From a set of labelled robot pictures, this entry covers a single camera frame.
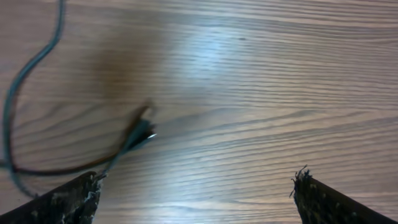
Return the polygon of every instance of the wood grain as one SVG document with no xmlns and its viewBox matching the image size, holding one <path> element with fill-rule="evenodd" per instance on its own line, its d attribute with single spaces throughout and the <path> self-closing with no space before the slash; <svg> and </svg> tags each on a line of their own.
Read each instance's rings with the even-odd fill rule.
<svg viewBox="0 0 398 224">
<path fill-rule="evenodd" d="M 54 19 L 54 0 L 0 2 L 3 98 Z M 158 136 L 112 170 L 95 223 L 300 223 L 290 178 L 305 164 L 398 220 L 397 29 L 390 0 L 69 0 L 19 95 L 16 161 L 109 154 L 151 99 Z M 1 213 L 28 201 L 5 171 L 0 197 Z"/>
</svg>

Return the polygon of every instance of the cable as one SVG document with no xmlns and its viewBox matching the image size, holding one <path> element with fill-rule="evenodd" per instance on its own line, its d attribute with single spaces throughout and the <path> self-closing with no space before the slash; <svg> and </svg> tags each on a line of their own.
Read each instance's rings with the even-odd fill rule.
<svg viewBox="0 0 398 224">
<path fill-rule="evenodd" d="M 51 50 L 56 46 L 59 42 L 62 34 L 63 23 L 65 17 L 65 0 L 58 1 L 58 20 L 55 28 L 54 35 L 50 42 L 36 55 L 34 56 L 18 73 L 17 77 L 11 83 L 10 89 L 7 93 L 6 99 L 4 101 L 4 109 L 3 109 L 3 117 L 2 117 L 2 130 L 3 130 L 3 150 L 4 150 L 4 163 L 0 161 L 0 167 L 5 167 L 8 169 L 11 180 L 15 183 L 18 189 L 29 197 L 37 197 L 37 194 L 33 194 L 30 192 L 24 184 L 21 182 L 18 173 L 27 174 L 27 175 L 37 175 L 37 176 L 55 176 L 55 175 L 67 175 L 73 174 L 76 172 L 81 172 L 83 170 L 87 170 L 106 162 L 110 162 L 107 168 L 103 171 L 103 174 L 106 175 L 110 169 L 117 163 L 119 158 L 129 151 L 136 150 L 140 148 L 143 144 L 147 143 L 148 140 L 155 136 L 155 134 L 151 130 L 150 122 L 140 119 L 142 113 L 147 109 L 145 107 L 139 114 L 139 119 L 136 121 L 137 126 L 131 131 L 127 136 L 126 142 L 123 144 L 123 147 L 119 152 L 114 153 L 110 156 L 104 157 L 102 159 L 98 159 L 93 162 L 89 162 L 85 165 L 72 167 L 67 169 L 58 169 L 58 170 L 30 170 L 18 168 L 14 164 L 14 160 L 12 158 L 12 150 L 11 150 L 11 124 L 12 124 L 12 110 L 14 109 L 14 101 L 16 99 L 17 92 L 19 91 L 21 85 L 24 80 L 27 78 L 29 73 L 33 70 L 33 68 L 46 56 Z"/>
</svg>

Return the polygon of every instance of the brown wood surface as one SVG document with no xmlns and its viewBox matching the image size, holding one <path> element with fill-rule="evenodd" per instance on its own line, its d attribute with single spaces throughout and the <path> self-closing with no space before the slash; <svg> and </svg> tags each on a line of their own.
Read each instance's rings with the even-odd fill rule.
<svg viewBox="0 0 398 224">
<path fill-rule="evenodd" d="M 0 90 L 49 40 L 54 0 L 0 1 Z M 20 166 L 116 150 L 147 100 L 158 136 L 104 182 L 95 223 L 300 223 L 294 172 L 398 220 L 396 0 L 68 0 L 20 92 Z M 43 193 L 75 175 L 23 177 Z M 0 171 L 0 213 L 28 201 Z"/>
</svg>

